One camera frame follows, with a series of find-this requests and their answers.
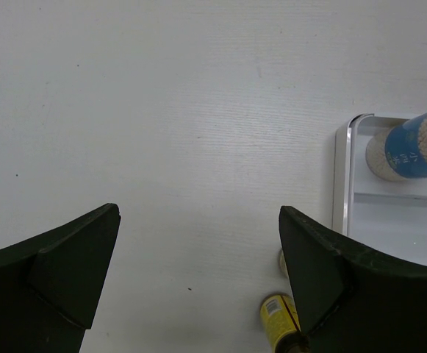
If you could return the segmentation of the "yellow small bottle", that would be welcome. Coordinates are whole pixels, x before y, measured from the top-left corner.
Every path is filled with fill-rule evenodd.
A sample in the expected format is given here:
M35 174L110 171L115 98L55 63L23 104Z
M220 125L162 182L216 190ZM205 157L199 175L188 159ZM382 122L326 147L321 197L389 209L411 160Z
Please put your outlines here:
M291 296L285 293L266 296L260 305L259 315L272 352L310 352L308 338L301 331Z
M285 277L288 277L287 265L286 265L286 261L284 259L284 252L282 249L279 252L279 268L280 268L281 273Z

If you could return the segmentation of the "blue label shaker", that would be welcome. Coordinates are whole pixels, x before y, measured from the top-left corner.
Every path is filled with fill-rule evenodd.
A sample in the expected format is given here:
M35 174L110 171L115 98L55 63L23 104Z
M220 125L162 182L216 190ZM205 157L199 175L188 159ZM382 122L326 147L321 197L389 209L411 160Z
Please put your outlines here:
M378 133L365 158L369 169L387 181L427 178L427 113Z

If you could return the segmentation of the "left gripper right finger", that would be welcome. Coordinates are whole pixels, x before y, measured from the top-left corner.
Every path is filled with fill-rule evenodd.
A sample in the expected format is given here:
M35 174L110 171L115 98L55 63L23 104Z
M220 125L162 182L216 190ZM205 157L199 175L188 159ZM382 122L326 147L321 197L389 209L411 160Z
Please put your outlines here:
M281 247L313 352L427 352L427 266L377 251L291 206Z

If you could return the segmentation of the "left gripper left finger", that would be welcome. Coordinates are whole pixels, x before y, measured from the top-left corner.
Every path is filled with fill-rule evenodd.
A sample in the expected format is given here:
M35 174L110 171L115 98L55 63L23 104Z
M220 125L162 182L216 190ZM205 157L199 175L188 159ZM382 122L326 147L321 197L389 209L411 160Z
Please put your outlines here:
M121 223L116 204L0 249L0 352L78 352Z

